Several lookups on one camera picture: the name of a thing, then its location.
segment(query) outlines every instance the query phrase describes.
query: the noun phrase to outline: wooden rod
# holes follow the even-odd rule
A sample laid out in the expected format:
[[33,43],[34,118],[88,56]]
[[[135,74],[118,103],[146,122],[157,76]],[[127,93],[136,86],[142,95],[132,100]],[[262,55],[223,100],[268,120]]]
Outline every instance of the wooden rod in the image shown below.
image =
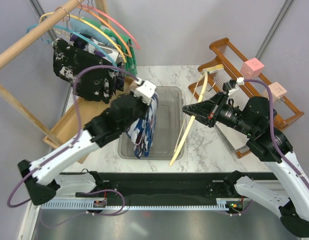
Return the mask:
[[[69,0],[62,7],[69,13],[75,9],[84,0]],[[54,14],[41,22],[38,26],[32,29],[29,33],[20,38],[15,44],[0,54],[0,69],[7,65],[12,59],[22,53],[32,43],[38,40],[45,32],[51,29],[56,23],[63,19],[68,13],[59,8]]]
[[[105,14],[109,14],[109,10],[108,10],[108,4],[107,4],[107,0],[94,0],[95,2],[95,8],[104,12]],[[109,18],[99,14],[99,16],[104,19],[110,26],[111,26],[111,21],[109,20]]]
[[62,145],[63,143],[40,122],[25,106],[23,106],[7,89],[0,84],[0,96],[3,97],[11,106],[19,113],[25,116],[32,124],[38,127],[41,132],[48,136],[55,144]]
[[[68,12],[71,12],[84,0],[69,0],[62,7]],[[63,19],[68,13],[59,8],[49,18],[36,26],[29,33],[24,35],[15,44],[0,54],[0,69],[7,65],[11,60],[22,53],[27,47],[34,43],[39,37],[45,34],[56,23]],[[7,89],[0,84],[0,96],[3,97],[11,106],[19,113],[25,116],[32,124],[39,128],[46,136],[48,136],[55,144],[62,145],[63,143],[42,123],[40,122],[25,106],[23,106]]]

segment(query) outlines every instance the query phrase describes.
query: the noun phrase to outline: hanging garment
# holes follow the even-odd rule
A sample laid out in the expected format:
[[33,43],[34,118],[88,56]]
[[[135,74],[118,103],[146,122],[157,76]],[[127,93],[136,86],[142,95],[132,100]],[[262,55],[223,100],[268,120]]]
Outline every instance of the hanging garment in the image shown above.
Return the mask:
[[[52,43],[53,71],[61,79],[71,83],[84,69],[95,65],[112,65],[109,61],[69,45],[62,38],[57,38]],[[112,69],[95,69],[87,72],[77,85],[74,95],[87,101],[103,101],[106,104],[111,99],[119,73]]]
[[[101,42],[107,46],[110,46],[112,48],[114,48],[115,46],[109,42],[108,39],[105,38],[105,36],[103,36],[100,32],[98,32],[97,30],[93,29],[92,27],[88,26],[87,24],[74,19],[74,18],[70,18],[70,25],[71,28],[77,32],[77,33],[81,33],[81,34],[87,34],[91,37],[93,37],[94,39],[96,39],[98,42]],[[115,43],[117,43],[117,40],[114,37],[109,36]]]
[[[82,17],[82,19],[84,19],[85,21],[87,21],[87,22],[91,23],[92,25],[96,26],[97,28],[102,30],[105,34],[107,34],[109,37],[115,38],[117,44],[120,45],[122,51],[124,53],[127,53],[125,45],[123,45],[123,43],[119,40],[119,38],[116,36],[116,34],[113,31],[111,31],[111,29],[109,29],[108,27],[103,26],[100,23],[98,23],[96,21],[93,21],[93,20],[91,20],[89,18]],[[132,40],[128,36],[126,36],[124,34],[120,34],[120,36],[127,43],[128,46],[132,45]],[[138,74],[138,72],[137,72],[137,61],[136,61],[136,56],[135,56],[134,48],[132,46],[130,46],[129,49],[131,51],[132,57],[127,57],[126,64],[125,64],[125,70],[128,71],[129,73],[133,74],[133,75],[137,75]]]
[[[90,39],[93,43],[98,45],[100,48],[102,48],[117,64],[118,68],[125,69],[125,63],[123,62],[123,59],[120,57],[119,52],[116,49],[113,49],[109,46],[106,46],[97,40],[95,40],[93,37],[89,35],[84,35],[86,38]],[[97,50],[95,46],[93,46],[91,43],[88,43],[85,40],[82,40],[81,38],[70,35],[70,43],[73,44],[73,46],[78,47],[84,51],[88,51],[91,54],[97,55],[101,58],[104,58],[108,61],[108,58],[100,51]],[[115,82],[113,85],[113,93],[116,94],[116,90],[124,91],[125,86],[125,75],[121,71],[114,71],[115,73]]]
[[158,94],[155,93],[145,119],[139,118],[126,131],[128,138],[134,143],[134,155],[137,158],[141,158],[142,154],[149,156],[154,139],[157,107]]

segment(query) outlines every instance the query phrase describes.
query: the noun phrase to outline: metal floor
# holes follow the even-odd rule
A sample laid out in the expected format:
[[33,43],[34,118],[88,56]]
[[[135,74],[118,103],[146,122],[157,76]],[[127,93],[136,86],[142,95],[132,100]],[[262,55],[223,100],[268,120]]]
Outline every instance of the metal floor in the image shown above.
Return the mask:
[[[40,210],[58,224],[81,210]],[[33,240],[296,240],[272,212],[253,202],[242,216],[214,211],[130,210],[118,216],[81,215],[55,228],[36,224]]]

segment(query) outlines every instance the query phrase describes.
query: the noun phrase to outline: gray plastic tub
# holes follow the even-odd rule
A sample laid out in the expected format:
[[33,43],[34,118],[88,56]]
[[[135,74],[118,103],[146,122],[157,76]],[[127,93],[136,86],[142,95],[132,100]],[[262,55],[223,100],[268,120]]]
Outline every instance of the gray plastic tub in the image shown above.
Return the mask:
[[[141,160],[171,160],[183,123],[181,90],[176,86],[157,86],[156,92],[159,105],[152,147],[149,156],[141,156]],[[123,159],[138,159],[134,154],[134,144],[125,133],[119,138],[118,154]],[[183,155],[184,148],[181,149],[177,160]]]

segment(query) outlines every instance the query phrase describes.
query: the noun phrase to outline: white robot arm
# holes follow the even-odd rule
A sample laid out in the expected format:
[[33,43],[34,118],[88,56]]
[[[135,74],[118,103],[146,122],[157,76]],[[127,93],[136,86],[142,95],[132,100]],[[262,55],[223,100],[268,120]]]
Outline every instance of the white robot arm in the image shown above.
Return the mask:
[[308,238],[309,179],[301,168],[292,145],[273,125],[277,113],[270,104],[271,92],[269,100],[261,96],[250,98],[243,110],[228,104],[229,92],[236,88],[236,84],[243,82],[260,83],[270,92],[264,82],[239,78],[224,83],[224,92],[218,92],[206,101],[184,106],[182,110],[210,128],[220,122],[249,138],[246,145],[250,151],[274,173],[288,196],[261,186],[239,171],[232,172],[224,180],[228,194],[246,196],[256,201],[276,214],[295,236]]
[[88,193],[95,188],[100,178],[98,173],[81,174],[79,178],[60,173],[81,157],[119,138],[134,121],[145,117],[156,85],[140,78],[135,83],[138,87],[133,92],[118,96],[110,107],[88,122],[79,135],[38,160],[18,163],[34,205],[42,205],[56,195]]

